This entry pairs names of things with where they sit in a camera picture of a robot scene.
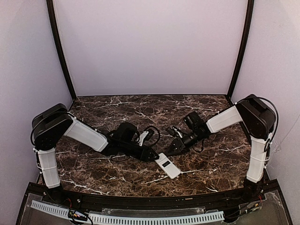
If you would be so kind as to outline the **white remote control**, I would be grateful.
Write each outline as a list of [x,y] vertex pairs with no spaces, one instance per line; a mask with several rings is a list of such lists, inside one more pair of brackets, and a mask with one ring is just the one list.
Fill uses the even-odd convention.
[[155,162],[170,179],[175,179],[181,174],[181,170],[164,153],[160,153],[158,156],[159,158]]

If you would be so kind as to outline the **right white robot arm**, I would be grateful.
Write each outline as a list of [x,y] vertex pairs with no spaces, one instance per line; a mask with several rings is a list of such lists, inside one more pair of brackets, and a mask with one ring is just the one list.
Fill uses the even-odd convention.
[[222,129],[242,123],[251,141],[246,180],[258,183],[263,178],[270,155],[270,146],[279,124],[278,110],[270,100],[251,94],[217,112],[208,120],[202,119],[197,112],[189,113],[183,120],[190,133],[183,133],[175,126],[167,128],[167,132],[174,137],[174,140],[167,148],[166,155],[185,154],[197,142],[203,142]]

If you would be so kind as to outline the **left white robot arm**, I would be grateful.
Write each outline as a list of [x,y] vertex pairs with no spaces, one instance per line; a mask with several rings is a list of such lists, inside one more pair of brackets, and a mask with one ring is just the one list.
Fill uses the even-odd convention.
[[63,137],[70,137],[105,156],[123,153],[143,162],[159,159],[153,145],[145,145],[159,130],[149,126],[142,133],[129,122],[121,123],[116,130],[104,134],[77,119],[63,104],[57,104],[32,120],[30,140],[37,156],[37,165],[45,186],[49,189],[60,186],[55,149]]

